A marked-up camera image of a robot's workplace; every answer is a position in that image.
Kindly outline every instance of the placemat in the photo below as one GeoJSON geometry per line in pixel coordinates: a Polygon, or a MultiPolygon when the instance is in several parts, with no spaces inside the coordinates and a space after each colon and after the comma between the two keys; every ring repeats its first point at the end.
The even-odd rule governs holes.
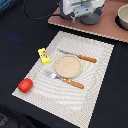
{"type": "Polygon", "coordinates": [[[80,128],[87,128],[102,85],[113,45],[59,31],[46,51],[50,63],[43,65],[40,58],[26,75],[32,79],[33,88],[27,94],[16,88],[12,93],[26,102],[46,110],[80,128]],[[72,80],[84,85],[79,89],[59,79],[51,79],[44,70],[55,73],[55,62],[63,53],[57,49],[97,59],[96,63],[85,60],[82,72],[72,80]]]}

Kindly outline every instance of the wooden knife handle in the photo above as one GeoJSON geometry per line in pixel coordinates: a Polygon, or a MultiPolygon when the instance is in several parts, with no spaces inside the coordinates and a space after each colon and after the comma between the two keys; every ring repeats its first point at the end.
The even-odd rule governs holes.
{"type": "Polygon", "coordinates": [[[77,83],[77,82],[75,82],[75,81],[69,80],[69,79],[67,79],[67,78],[63,78],[63,81],[66,82],[66,83],[68,83],[68,84],[71,84],[71,85],[73,85],[73,86],[76,86],[76,87],[78,87],[78,88],[81,88],[81,89],[84,88],[84,85],[82,85],[82,84],[80,84],[80,83],[77,83]]]}
{"type": "Polygon", "coordinates": [[[86,56],[82,56],[82,55],[77,55],[77,57],[80,58],[80,59],[83,59],[83,60],[87,60],[87,61],[93,62],[93,63],[95,63],[97,61],[96,59],[93,59],[93,58],[90,58],[90,57],[86,57],[86,56]]]}

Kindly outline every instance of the tabletop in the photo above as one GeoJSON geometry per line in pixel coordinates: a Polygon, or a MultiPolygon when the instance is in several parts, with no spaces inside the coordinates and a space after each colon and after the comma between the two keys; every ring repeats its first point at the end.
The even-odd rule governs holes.
{"type": "MultiPolygon", "coordinates": [[[[57,9],[58,2],[27,0],[25,9],[33,18],[43,17],[51,15],[57,9]]],[[[0,104],[31,116],[51,128],[77,128],[12,96],[18,83],[39,59],[38,49],[47,48],[56,34],[64,31],[114,45],[89,128],[127,128],[128,44],[48,24],[49,17],[42,20],[29,19],[23,12],[23,3],[23,0],[14,0],[0,13],[0,104]]]]}

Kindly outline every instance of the knife handle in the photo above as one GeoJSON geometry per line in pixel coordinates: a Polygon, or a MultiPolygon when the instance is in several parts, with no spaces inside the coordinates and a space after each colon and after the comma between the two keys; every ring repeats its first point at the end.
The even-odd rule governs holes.
{"type": "Polygon", "coordinates": [[[90,57],[86,57],[86,56],[82,56],[82,55],[77,55],[77,57],[80,58],[80,59],[83,59],[83,60],[87,60],[87,61],[93,62],[93,63],[95,63],[97,61],[96,59],[93,59],[93,58],[90,58],[90,57]]]}
{"type": "Polygon", "coordinates": [[[82,84],[80,84],[80,83],[77,83],[77,82],[75,82],[75,81],[69,80],[69,79],[67,79],[67,78],[63,78],[63,81],[66,82],[66,83],[68,83],[68,84],[71,84],[71,85],[73,85],[73,86],[76,86],[76,87],[78,87],[78,88],[81,88],[81,89],[84,88],[84,85],[82,85],[82,84]]]}

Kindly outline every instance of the wooden plate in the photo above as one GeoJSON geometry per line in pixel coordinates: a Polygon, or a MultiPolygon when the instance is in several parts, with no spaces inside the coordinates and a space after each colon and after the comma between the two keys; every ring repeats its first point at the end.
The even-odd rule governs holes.
{"type": "Polygon", "coordinates": [[[82,63],[76,56],[65,55],[56,61],[55,70],[61,77],[72,78],[81,73],[82,63]]]}

